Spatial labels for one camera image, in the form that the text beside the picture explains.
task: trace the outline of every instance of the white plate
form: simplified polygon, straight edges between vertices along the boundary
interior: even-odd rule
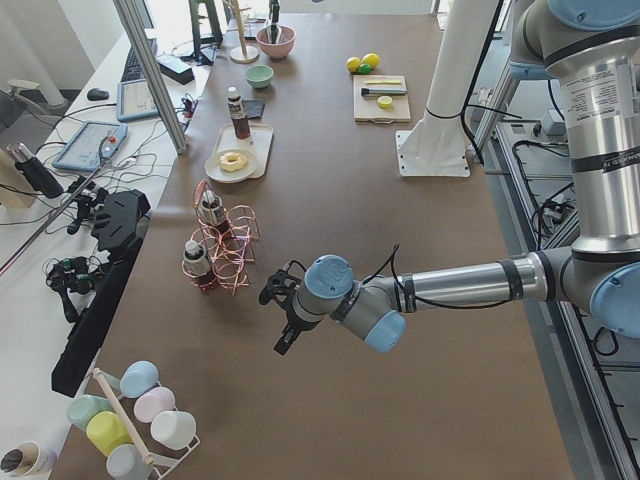
[[[245,157],[247,157],[247,166],[240,170],[236,170],[235,172],[227,172],[225,170],[222,170],[220,168],[220,157],[228,152],[242,153]],[[249,178],[251,174],[256,170],[257,166],[258,160],[251,150],[246,150],[243,148],[231,148],[228,150],[219,150],[217,152],[214,152],[214,154],[211,155],[205,162],[204,170],[207,173],[207,176],[212,180],[215,180],[216,182],[236,183]]]

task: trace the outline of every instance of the blue joint cap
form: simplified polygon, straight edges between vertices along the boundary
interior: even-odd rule
[[[604,278],[589,301],[591,316],[603,327],[640,338],[640,263],[619,268]]]
[[[638,0],[547,0],[547,5],[562,23],[586,32],[622,27],[640,17]]]
[[[309,267],[304,284],[310,293],[324,300],[340,298],[353,286],[353,270],[338,255],[324,255]]]
[[[537,63],[509,62],[509,75],[516,80],[551,80],[553,77]]]
[[[391,310],[369,330],[364,343],[380,353],[386,353],[400,341],[406,327],[407,323],[402,315]]]

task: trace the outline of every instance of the brown tabletop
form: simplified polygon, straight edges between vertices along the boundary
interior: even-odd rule
[[[394,133],[406,127],[353,120],[345,60],[370,51],[382,58],[377,73],[406,77],[410,126],[421,118],[437,21],[282,15],[281,23],[296,30],[296,44],[285,60],[260,57],[275,70],[263,92],[244,82],[247,67],[226,54],[237,42],[225,38],[187,132],[191,149],[153,214],[98,366],[121,375],[136,360],[154,362],[178,407],[195,416],[202,444],[170,474],[176,480],[573,478],[518,303],[414,313],[385,355],[331,320],[285,357],[273,351],[284,312],[260,306],[258,293],[292,258],[336,253],[362,278],[396,242],[403,272],[507,255],[480,167],[468,179],[401,178]],[[266,102],[263,121],[275,132],[262,178],[215,185],[228,207],[255,209],[262,233],[253,285],[235,297],[200,293],[180,267],[196,229],[193,190],[228,122],[231,85]],[[104,462],[72,429],[52,478],[108,478]]]

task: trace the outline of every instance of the black mouse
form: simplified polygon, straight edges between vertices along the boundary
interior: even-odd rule
[[[91,101],[106,100],[109,98],[109,91],[103,88],[92,88],[87,92],[87,99]]]

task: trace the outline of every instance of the donut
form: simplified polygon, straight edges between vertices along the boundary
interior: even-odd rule
[[[225,172],[235,172],[247,166],[247,157],[240,152],[227,152],[220,157],[220,168]]]

